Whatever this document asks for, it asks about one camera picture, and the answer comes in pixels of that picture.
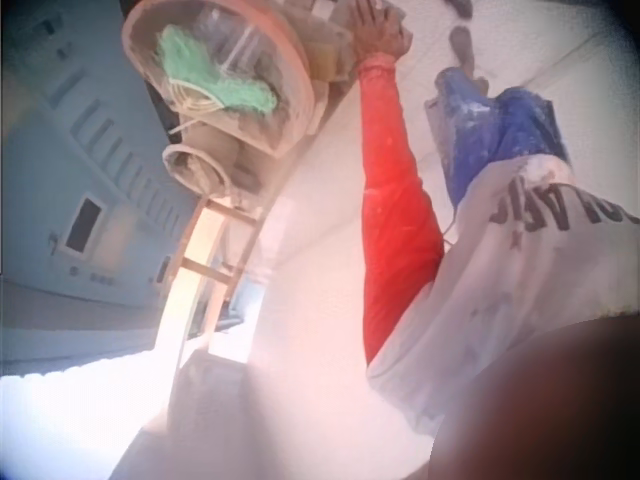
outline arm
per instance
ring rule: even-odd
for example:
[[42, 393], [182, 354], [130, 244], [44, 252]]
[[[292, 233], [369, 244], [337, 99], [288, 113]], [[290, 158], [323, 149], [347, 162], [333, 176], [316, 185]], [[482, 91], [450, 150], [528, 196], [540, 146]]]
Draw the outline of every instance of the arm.
[[364, 346], [369, 364], [417, 293], [434, 280], [444, 246], [409, 149], [395, 58], [369, 56], [359, 76], [366, 176]]

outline person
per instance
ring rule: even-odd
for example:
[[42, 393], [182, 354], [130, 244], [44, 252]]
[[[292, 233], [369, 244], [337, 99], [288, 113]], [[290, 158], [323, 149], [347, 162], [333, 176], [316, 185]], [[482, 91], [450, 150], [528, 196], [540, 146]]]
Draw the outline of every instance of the person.
[[[578, 347], [548, 334], [576, 332], [598, 318], [631, 319], [614, 329], [638, 324], [640, 219], [575, 186], [550, 102], [522, 88], [487, 97], [488, 83], [473, 76], [471, 36], [457, 28], [450, 41], [461, 66], [438, 75], [435, 107], [428, 103], [440, 118], [433, 130], [458, 230], [445, 254], [395, 80], [395, 62], [409, 51], [411, 36], [392, 9], [370, 0], [357, 0], [352, 16], [369, 384], [416, 432], [435, 436], [434, 478], [551, 478], [518, 470], [525, 468], [523, 452], [542, 468], [570, 443], [558, 435], [547, 451], [541, 439], [556, 426], [576, 425], [558, 402], [570, 405], [594, 391], [579, 379], [589, 364], [581, 361], [595, 354], [574, 353]], [[637, 329], [628, 331], [637, 340]], [[583, 339], [580, 332], [568, 337]], [[521, 379], [525, 397], [501, 387], [513, 378]], [[540, 434], [521, 441], [532, 425]], [[548, 455], [534, 454], [538, 447]], [[500, 452], [513, 462], [499, 462]]]

